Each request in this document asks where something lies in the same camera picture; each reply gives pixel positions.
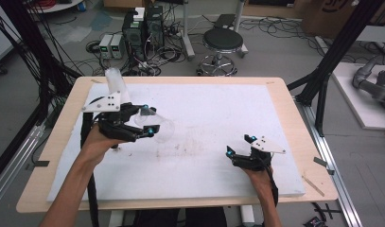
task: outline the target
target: table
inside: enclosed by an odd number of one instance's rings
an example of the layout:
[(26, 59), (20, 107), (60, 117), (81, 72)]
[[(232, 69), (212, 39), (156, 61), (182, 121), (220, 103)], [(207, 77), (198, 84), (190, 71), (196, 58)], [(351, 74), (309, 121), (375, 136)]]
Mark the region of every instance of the table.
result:
[[(286, 84), (279, 78), (194, 78), (194, 77), (157, 77), (157, 78), (126, 78), (127, 83), (166, 83), (166, 84), (260, 84), (266, 85), (277, 111), (284, 134), (299, 172), (303, 176), (306, 193), (302, 197), (280, 198), (280, 202), (297, 201), (334, 201), (337, 191), (326, 169), (313, 162), (320, 157), (305, 123), (298, 113), (289, 94)], [(36, 167), (21, 196), (17, 210), (23, 213), (45, 212), (50, 203), (46, 197), (54, 180), (55, 170), (61, 153), (70, 137), (70, 132), (78, 118), (79, 111), (95, 82), (106, 82), (102, 77), (79, 78), (62, 109), (61, 115), (47, 141), (40, 160), (50, 161), (48, 167)], [(132, 200), (132, 201), (100, 201), (99, 209), (143, 209), (163, 207), (196, 207), (243, 205), (259, 203), (256, 197), (246, 198), (201, 198), (201, 199), (167, 199), (167, 200)], [(88, 209), (87, 202), (80, 206)]]

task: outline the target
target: white bracket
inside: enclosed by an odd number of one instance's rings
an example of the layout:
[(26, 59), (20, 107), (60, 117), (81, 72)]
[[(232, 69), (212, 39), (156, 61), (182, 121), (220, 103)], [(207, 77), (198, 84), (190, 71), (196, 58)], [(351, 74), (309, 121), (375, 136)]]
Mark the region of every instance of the white bracket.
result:
[(268, 138), (265, 138), (265, 136), (262, 136), (261, 138), (257, 138), (257, 140), (253, 141), (251, 143), (251, 147), (264, 152), (283, 153), (283, 154), (286, 153), (285, 149), (281, 148), (274, 141)]
[(121, 92), (116, 92), (83, 107), (82, 111), (84, 113), (119, 112), (120, 106), (121, 106)]

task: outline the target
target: black pole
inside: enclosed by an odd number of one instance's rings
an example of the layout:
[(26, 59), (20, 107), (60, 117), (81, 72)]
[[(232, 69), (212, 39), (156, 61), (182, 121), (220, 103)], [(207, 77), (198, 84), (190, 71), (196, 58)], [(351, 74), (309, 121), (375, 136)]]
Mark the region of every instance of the black pole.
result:
[(322, 126), (327, 82), (345, 53), (356, 41), (383, 2), (383, 0), (361, 0), (316, 70), (311, 75), (288, 85), (288, 88), (292, 90), (306, 84), (302, 93), (296, 96), (296, 101), (305, 106), (310, 106), (313, 98), (320, 92), (315, 126), (321, 136), (323, 136)]

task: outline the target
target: gray floor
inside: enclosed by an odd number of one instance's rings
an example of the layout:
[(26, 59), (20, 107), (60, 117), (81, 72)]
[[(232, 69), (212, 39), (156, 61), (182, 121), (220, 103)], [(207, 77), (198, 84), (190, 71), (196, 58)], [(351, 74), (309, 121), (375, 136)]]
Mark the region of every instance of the gray floor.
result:
[[(111, 15), (122, 15), (121, 12), (110, 12)], [(50, 23), (60, 23), (69, 19), (77, 19), (67, 25), (92, 26), (92, 32), (80, 43), (63, 45), (64, 50), (73, 61), (83, 61), (94, 56), (85, 51), (85, 45), (98, 40), (104, 32), (116, 32), (121, 29), (121, 20), (108, 20), (106, 14), (101, 14), (99, 4), (86, 12), (69, 9), (61, 13), (48, 15)], [(190, 26), (204, 20), (202, 17), (190, 19)], [(194, 33), (202, 33), (211, 25), (199, 23)], [(237, 54), (231, 58), (236, 62), (238, 73), (235, 77), (280, 77), (286, 83), (299, 79), (315, 69), (322, 59), (318, 51), (309, 47), (308, 41), (300, 38), (274, 38), (257, 27), (240, 33), (249, 54), (241, 59)], [(276, 34), (288, 36), (281, 31)], [(196, 58), (192, 61), (169, 63), (161, 67), (160, 76), (196, 76), (197, 65), (210, 52), (201, 45), (201, 36), (191, 36)], [(356, 44), (349, 55), (369, 58), (367, 50)], [(4, 60), (8, 68), (7, 75), (0, 75), (0, 154), (7, 147), (15, 133), (23, 125), (38, 102), (38, 87), (33, 77), (28, 73), (24, 63), (17, 54), (12, 52)], [(90, 62), (92, 68), (98, 68), (95, 62)], [(85, 75), (92, 75), (93, 70), (88, 65), (80, 69)], [(291, 93), (298, 94), (300, 89)], [(354, 117), (341, 91), (333, 79), (330, 80), (327, 103), (324, 114), (324, 133), (340, 173), (359, 213), (363, 226), (385, 226), (385, 137), (384, 131), (363, 130)], [(35, 158), (42, 148), (35, 152)], [(5, 196), (0, 200), (0, 226), (35, 226), (43, 214), (19, 214), (15, 210), (22, 190), (26, 185), (31, 170), (24, 166)], [(340, 210), (337, 201), (329, 202), (329, 208)], [(285, 226), (302, 226), (311, 218), (318, 216), (310, 203), (279, 204), (278, 210)], [(261, 222), (260, 207), (254, 207), (256, 223)], [(237, 207), (225, 207), (229, 226), (240, 225), (240, 215)], [(326, 214), (329, 226), (345, 226), (343, 216), (339, 213)], [(102, 226), (108, 226), (110, 212), (101, 212)], [(80, 212), (77, 226), (90, 225), (88, 213)]]

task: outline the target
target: white board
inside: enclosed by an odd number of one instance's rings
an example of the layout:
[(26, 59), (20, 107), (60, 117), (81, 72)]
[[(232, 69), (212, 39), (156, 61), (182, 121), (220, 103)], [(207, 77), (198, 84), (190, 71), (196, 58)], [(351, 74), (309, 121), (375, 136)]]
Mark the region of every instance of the white board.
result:
[[(249, 155), (244, 134), (265, 135), (286, 149), (272, 160), (281, 197), (305, 194), (266, 86), (129, 84), (128, 88), (133, 104), (156, 107), (158, 114), (173, 121), (174, 135), (162, 144), (144, 138), (120, 145), (120, 151), (109, 150), (95, 170), (99, 200), (255, 195), (246, 174), (225, 156), (226, 146)], [(107, 84), (94, 84), (85, 104), (108, 94)], [(48, 201), (56, 197), (79, 153), (80, 127), (81, 115), (62, 153)]]
[[(372, 96), (352, 86), (352, 78), (363, 64), (340, 63), (334, 70), (334, 78), (354, 112), (358, 122), (366, 130), (385, 130), (385, 109)], [(377, 75), (385, 65), (375, 65), (368, 81), (376, 83)]]

